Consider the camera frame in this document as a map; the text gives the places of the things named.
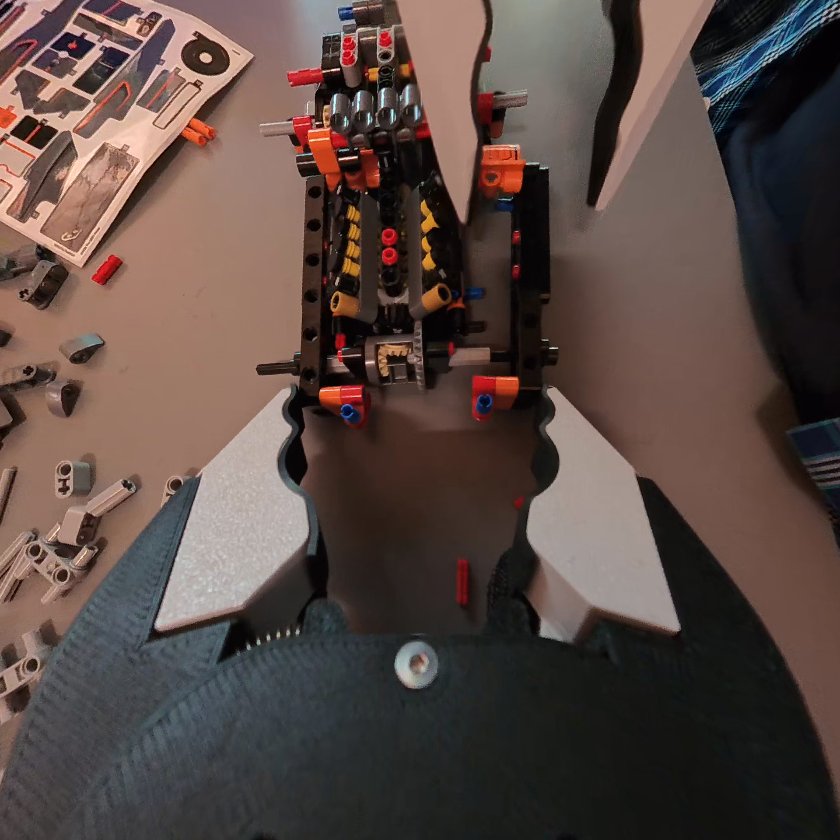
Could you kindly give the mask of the person's navy undershirt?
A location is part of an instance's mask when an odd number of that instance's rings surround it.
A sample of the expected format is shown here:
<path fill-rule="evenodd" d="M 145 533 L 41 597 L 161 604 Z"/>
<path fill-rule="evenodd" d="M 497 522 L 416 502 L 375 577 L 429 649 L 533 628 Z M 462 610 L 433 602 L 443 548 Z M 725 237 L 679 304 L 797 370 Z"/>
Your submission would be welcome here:
<path fill-rule="evenodd" d="M 723 161 L 754 314 L 799 421 L 838 418 L 838 71 L 783 117 L 754 113 Z"/>

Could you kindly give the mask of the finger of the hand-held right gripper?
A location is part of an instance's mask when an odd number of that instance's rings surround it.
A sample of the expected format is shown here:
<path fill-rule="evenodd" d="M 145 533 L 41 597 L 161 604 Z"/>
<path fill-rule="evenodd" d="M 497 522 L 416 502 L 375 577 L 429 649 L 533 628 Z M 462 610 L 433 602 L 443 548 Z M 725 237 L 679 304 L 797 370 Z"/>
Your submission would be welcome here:
<path fill-rule="evenodd" d="M 613 200 L 706 22 L 713 1 L 611 1 L 610 79 L 598 108 L 587 205 Z"/>
<path fill-rule="evenodd" d="M 489 45 L 487 1 L 399 1 L 438 168 L 455 214 L 469 221 L 480 160 L 477 86 Z"/>

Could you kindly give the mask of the lego sticker sheet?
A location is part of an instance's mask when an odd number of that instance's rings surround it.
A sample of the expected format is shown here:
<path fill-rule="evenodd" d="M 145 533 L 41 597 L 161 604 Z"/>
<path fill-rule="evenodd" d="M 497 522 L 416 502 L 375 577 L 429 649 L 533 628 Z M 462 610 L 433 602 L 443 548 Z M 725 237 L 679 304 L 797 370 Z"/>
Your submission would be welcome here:
<path fill-rule="evenodd" d="M 2 2 L 2 223 L 84 267 L 144 173 L 253 58 L 161 2 Z"/>

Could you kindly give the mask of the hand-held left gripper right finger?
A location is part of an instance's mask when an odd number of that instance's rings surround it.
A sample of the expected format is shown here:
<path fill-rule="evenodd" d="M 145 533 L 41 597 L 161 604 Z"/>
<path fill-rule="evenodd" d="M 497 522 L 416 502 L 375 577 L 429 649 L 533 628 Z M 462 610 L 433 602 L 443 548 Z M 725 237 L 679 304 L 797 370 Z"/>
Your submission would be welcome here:
<path fill-rule="evenodd" d="M 539 491 L 524 512 L 535 569 L 524 594 L 541 637 L 583 640 L 601 620 L 680 632 L 634 467 L 554 386 L 543 389 Z"/>

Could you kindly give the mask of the black lego side beam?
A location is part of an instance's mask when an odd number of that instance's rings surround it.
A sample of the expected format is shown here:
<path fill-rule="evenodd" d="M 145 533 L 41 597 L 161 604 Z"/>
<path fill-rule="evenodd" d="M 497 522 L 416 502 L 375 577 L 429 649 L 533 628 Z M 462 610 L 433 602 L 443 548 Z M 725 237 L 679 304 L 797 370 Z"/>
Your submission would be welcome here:
<path fill-rule="evenodd" d="M 543 308 L 551 298 L 550 170 L 526 162 L 518 146 L 485 148 L 479 184 L 496 210 L 510 215 L 509 342 L 504 350 L 481 349 L 492 374 L 475 374 L 471 411 L 480 423 L 493 413 L 534 405 L 543 372 L 560 351 L 543 336 Z"/>

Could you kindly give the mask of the pile of light grey lego connectors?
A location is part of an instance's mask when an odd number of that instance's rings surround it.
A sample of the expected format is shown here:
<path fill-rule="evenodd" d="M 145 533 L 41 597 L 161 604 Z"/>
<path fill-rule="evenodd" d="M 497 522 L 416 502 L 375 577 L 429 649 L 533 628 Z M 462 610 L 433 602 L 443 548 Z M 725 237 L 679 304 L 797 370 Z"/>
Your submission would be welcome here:
<path fill-rule="evenodd" d="M 100 520 L 136 490 L 133 480 L 120 479 L 86 504 L 69 507 L 65 517 L 46 533 L 20 534 L 2 554 L 2 603 L 13 599 L 31 574 L 39 574 L 49 583 L 42 603 L 66 594 L 98 550 L 94 541 Z"/>

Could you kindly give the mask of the lego car chassis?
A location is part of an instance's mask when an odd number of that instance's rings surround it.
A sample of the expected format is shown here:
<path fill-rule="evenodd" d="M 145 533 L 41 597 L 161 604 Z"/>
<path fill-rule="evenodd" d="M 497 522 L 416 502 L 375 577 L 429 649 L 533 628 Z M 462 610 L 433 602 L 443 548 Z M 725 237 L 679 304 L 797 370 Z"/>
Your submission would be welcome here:
<path fill-rule="evenodd" d="M 457 219 L 438 168 L 397 2 L 351 2 L 340 29 L 322 36 L 316 66 L 290 70 L 291 88 L 311 88 L 300 115 L 260 126 L 288 138 L 306 183 L 307 232 L 299 351 L 260 364 L 258 375 L 294 375 L 300 399 L 362 428 L 371 392 L 434 387 L 456 368 L 492 374 L 471 335 L 487 325 L 471 305 L 487 291 L 469 277 L 467 239 L 475 211 L 495 212 L 480 187 L 487 146 L 501 141 L 526 91 L 480 90 L 479 167 L 469 221 Z"/>

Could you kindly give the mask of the pile of dark grey lego pieces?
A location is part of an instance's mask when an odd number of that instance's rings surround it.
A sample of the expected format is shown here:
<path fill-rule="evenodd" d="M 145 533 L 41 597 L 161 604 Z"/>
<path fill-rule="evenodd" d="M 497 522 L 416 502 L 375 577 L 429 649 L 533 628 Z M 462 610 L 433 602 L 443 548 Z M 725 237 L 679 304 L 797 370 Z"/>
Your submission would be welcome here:
<path fill-rule="evenodd" d="M 2 255 L 2 281 L 24 279 L 17 297 L 38 311 L 46 310 L 64 286 L 69 272 L 55 255 L 43 246 L 33 245 Z M 96 333 L 84 333 L 69 339 L 59 347 L 59 353 L 72 365 L 88 363 L 102 348 L 104 339 Z M 69 417 L 78 402 L 81 385 L 75 380 L 61 380 L 57 371 L 35 362 L 16 364 L 2 369 L 1 373 L 1 436 L 23 421 L 12 410 L 14 395 L 21 391 L 41 389 L 50 414 L 59 418 Z"/>

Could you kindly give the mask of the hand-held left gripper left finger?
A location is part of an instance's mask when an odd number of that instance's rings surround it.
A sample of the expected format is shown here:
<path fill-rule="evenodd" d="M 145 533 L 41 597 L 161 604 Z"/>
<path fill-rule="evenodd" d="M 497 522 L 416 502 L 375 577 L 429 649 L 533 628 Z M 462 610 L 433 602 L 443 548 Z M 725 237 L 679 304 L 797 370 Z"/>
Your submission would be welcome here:
<path fill-rule="evenodd" d="M 272 632 L 299 624 L 323 594 L 300 396 L 281 390 L 199 472 L 155 631 L 229 619 Z"/>

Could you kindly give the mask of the person in plaid shirt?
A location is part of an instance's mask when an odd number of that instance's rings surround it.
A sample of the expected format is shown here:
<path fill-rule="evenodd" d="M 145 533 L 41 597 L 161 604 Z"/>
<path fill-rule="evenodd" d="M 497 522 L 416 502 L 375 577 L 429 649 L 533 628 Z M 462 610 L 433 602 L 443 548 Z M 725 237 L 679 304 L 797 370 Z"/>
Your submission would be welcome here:
<path fill-rule="evenodd" d="M 723 155 L 732 133 L 754 113 L 783 117 L 836 70 L 839 78 L 839 2 L 715 2 L 691 58 L 726 173 Z M 763 339 L 745 276 L 744 282 L 764 348 L 791 396 Z M 787 436 L 838 540 L 839 412 L 801 424 L 793 407 L 796 425 Z"/>

